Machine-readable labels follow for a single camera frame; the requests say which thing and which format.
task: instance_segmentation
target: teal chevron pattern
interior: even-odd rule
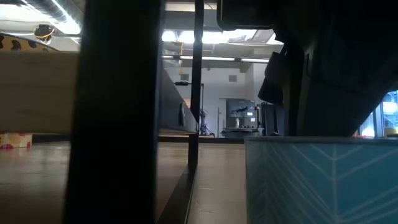
[[[398,223],[398,143],[246,141],[248,224]]]

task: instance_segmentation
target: air duct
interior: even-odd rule
[[[21,0],[64,34],[79,34],[83,13],[71,0]]]

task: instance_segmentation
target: wall vent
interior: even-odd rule
[[[238,81],[238,76],[237,75],[230,75],[230,76],[228,76],[228,81],[229,82],[237,82]]]
[[[180,81],[189,81],[189,74],[181,74]]]

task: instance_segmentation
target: wooden floor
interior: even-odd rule
[[[0,151],[0,223],[61,223],[68,143]],[[157,217],[187,165],[187,143],[160,143]],[[246,222],[243,145],[201,144],[189,224]]]

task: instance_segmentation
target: black frame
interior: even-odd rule
[[[191,111],[198,121],[203,0],[195,11]],[[119,40],[134,21],[143,35]],[[163,22],[163,0],[86,1],[64,223],[155,223]],[[187,221],[197,165],[198,133],[159,223]]]

